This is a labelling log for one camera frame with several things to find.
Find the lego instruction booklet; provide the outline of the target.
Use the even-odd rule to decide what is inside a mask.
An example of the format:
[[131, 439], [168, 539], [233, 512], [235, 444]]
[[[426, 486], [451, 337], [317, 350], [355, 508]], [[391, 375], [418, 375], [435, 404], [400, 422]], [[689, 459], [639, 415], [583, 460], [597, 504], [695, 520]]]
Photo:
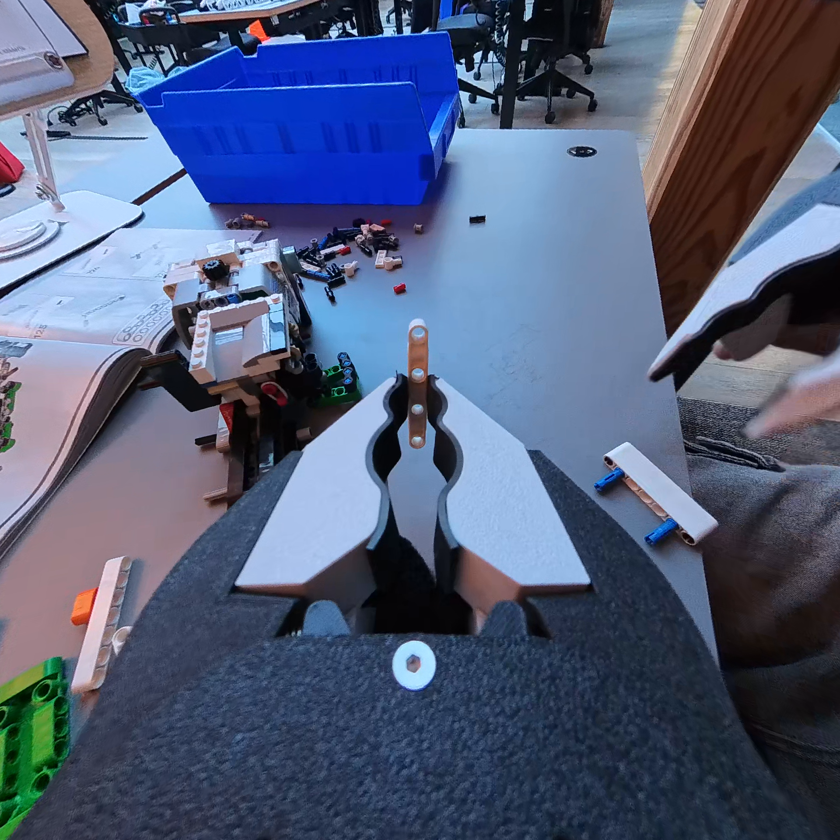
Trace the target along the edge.
[[258, 230], [123, 228], [1, 302], [1, 552], [174, 331], [165, 273]]

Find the wooden post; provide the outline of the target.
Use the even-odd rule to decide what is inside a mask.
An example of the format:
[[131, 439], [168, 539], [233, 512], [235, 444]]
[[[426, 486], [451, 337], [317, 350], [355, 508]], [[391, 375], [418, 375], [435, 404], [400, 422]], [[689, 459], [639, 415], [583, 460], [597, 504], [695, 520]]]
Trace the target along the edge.
[[838, 83], [838, 2], [706, 2], [643, 170], [667, 335], [722, 267]]

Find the person's right hand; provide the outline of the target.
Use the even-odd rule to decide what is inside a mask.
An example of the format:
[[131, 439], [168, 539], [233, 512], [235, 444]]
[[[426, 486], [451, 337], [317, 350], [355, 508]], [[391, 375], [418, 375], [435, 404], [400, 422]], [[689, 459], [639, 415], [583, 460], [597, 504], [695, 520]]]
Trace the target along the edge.
[[770, 345], [825, 358], [792, 375], [743, 429], [747, 438], [766, 437], [811, 425], [825, 415], [838, 415], [838, 315], [825, 315], [808, 324], [790, 324], [792, 306], [792, 294], [782, 296], [756, 321], [730, 332], [713, 346], [713, 354], [723, 361], [745, 361]]

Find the person's grey pants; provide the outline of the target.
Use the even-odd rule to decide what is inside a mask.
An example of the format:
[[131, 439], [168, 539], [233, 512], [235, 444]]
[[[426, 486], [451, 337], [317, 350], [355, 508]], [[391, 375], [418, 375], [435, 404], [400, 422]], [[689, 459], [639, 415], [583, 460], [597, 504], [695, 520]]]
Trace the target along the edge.
[[838, 422], [748, 440], [748, 408], [678, 399], [724, 678], [814, 838], [839, 833]]

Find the black office chair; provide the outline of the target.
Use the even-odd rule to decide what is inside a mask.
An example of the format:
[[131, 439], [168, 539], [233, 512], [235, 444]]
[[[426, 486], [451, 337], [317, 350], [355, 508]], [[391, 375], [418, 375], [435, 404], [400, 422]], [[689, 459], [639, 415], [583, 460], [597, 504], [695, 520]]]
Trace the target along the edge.
[[490, 110], [499, 126], [512, 126], [516, 101], [539, 97], [546, 101], [544, 121], [553, 124], [553, 100], [563, 94], [588, 98], [587, 110], [597, 110], [592, 90], [558, 69], [562, 59], [581, 61], [585, 75], [592, 73], [590, 51], [600, 24], [603, 2], [532, 2], [525, 17], [526, 2], [454, 2], [453, 14], [442, 19], [453, 40], [456, 59], [478, 77], [475, 54], [480, 61], [494, 55], [504, 68], [502, 82], [490, 94]]

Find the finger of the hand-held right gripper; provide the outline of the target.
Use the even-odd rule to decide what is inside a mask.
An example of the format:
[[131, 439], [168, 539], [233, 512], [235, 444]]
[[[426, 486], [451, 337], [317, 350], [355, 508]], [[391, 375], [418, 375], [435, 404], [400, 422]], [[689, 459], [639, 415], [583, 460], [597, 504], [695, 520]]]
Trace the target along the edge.
[[773, 341], [772, 326], [788, 317], [800, 324], [838, 305], [839, 208], [816, 204], [771, 238], [725, 268], [709, 285], [647, 372], [652, 382], [670, 375], [684, 384], [731, 333], [733, 354], [744, 359]]

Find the blue plastic bin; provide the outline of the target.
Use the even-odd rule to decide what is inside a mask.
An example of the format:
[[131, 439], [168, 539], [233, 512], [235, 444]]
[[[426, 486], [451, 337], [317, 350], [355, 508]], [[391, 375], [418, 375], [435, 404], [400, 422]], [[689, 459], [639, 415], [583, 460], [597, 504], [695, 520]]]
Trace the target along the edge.
[[138, 97], [215, 204], [420, 204], [459, 115], [444, 32], [231, 48]]

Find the white lego beam blue pins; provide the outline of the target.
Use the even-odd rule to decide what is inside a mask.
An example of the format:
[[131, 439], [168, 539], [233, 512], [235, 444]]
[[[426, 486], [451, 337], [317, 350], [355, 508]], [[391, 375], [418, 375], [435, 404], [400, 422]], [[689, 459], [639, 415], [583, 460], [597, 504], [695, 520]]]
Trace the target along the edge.
[[695, 546], [717, 529], [718, 521], [631, 443], [618, 445], [603, 461], [609, 471], [594, 483], [595, 491], [602, 494], [622, 482], [661, 520], [645, 535], [648, 545], [676, 533]]

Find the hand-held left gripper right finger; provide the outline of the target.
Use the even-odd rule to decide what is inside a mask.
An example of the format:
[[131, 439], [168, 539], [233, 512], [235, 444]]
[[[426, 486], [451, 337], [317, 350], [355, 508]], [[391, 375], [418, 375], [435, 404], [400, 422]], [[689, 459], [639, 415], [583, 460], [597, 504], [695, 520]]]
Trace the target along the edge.
[[438, 587], [480, 627], [498, 602], [581, 592], [581, 558], [524, 444], [445, 380], [428, 381], [434, 464], [445, 478], [434, 538]]

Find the grey and white lego model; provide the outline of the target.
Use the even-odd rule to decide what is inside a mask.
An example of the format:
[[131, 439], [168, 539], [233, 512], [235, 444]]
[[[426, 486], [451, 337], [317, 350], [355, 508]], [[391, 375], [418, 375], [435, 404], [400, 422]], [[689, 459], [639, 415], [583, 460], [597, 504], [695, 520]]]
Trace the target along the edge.
[[297, 420], [323, 395], [324, 374], [307, 346], [296, 250], [271, 239], [208, 252], [169, 268], [164, 291], [185, 351], [142, 360], [140, 388], [161, 387], [190, 412], [218, 409], [217, 431], [196, 446], [225, 457], [226, 484], [205, 499], [230, 507], [298, 447]]

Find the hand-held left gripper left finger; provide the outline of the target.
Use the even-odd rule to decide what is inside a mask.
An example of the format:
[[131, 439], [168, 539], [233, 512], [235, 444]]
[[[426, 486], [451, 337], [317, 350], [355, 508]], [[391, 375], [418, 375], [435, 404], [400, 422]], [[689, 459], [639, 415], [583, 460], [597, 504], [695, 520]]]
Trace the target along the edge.
[[236, 579], [239, 591], [334, 602], [376, 588], [394, 526], [387, 479], [402, 453], [403, 375], [391, 377], [302, 451]]

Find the white lego beam orange piece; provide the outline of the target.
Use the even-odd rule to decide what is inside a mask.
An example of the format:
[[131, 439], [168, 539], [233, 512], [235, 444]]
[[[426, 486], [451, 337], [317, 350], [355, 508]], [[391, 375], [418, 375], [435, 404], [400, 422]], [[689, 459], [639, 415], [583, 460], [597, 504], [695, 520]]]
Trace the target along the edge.
[[99, 689], [106, 677], [113, 652], [112, 638], [118, 630], [132, 563], [132, 558], [122, 556], [104, 564], [77, 666], [70, 682], [70, 692], [74, 695]]

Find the pile of small lego pieces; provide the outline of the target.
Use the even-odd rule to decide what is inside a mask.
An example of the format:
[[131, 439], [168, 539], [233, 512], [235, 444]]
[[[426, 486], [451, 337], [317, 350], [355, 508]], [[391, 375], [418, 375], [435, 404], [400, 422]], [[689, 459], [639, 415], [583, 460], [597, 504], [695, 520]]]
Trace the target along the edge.
[[295, 247], [277, 240], [242, 245], [238, 259], [242, 266], [261, 263], [294, 291], [305, 289], [304, 280], [320, 285], [328, 301], [336, 302], [335, 291], [344, 287], [361, 270], [360, 257], [372, 261], [376, 270], [396, 272], [405, 265], [400, 240], [390, 229], [390, 222], [379, 224], [357, 218], [348, 227], [333, 227], [327, 234]]

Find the white lego beam with holes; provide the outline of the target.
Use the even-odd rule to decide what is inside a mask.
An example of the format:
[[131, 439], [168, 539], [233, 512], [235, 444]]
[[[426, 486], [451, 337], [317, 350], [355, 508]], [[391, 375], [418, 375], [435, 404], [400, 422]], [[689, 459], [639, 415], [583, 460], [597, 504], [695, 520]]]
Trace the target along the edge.
[[410, 322], [407, 334], [408, 443], [425, 446], [427, 434], [428, 330], [424, 320]]

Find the large green lego frame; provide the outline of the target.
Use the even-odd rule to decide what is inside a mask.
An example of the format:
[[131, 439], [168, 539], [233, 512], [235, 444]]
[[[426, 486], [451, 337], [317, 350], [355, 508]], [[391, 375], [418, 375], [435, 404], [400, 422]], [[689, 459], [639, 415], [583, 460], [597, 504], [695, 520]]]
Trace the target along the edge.
[[61, 657], [1, 687], [1, 838], [43, 794], [70, 747], [68, 686]]

